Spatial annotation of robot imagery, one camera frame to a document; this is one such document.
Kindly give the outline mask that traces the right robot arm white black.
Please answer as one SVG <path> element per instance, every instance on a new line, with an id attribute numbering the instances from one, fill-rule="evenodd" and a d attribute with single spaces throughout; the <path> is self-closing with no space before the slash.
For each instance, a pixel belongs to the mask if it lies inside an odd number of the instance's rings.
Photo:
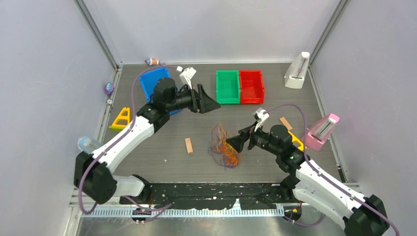
<path id="1" fill-rule="evenodd" d="M 245 143 L 248 149 L 259 147 L 275 155 L 276 163 L 288 176 L 281 183 L 281 197 L 307 203 L 338 224 L 347 236 L 381 236 L 389 229 L 381 199 L 366 197 L 336 180 L 292 142 L 283 125 L 269 132 L 250 126 L 226 142 L 237 152 Z"/>

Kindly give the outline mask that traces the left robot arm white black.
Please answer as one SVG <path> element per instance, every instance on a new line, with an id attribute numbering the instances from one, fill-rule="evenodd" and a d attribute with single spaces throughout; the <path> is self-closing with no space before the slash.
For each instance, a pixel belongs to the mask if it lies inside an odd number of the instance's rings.
<path id="1" fill-rule="evenodd" d="M 121 161 L 140 143 L 156 133 L 170 119 L 170 112 L 189 109 L 194 113 L 208 113 L 221 105 L 209 97 L 201 84 L 191 88 L 185 84 L 176 88 L 172 78 L 160 79 L 152 94 L 135 118 L 108 143 L 91 154 L 84 151 L 76 157 L 74 185 L 80 194 L 86 194 L 97 204 L 112 197 L 131 196 L 138 203 L 146 203 L 151 191 L 137 176 L 115 176 Z"/>

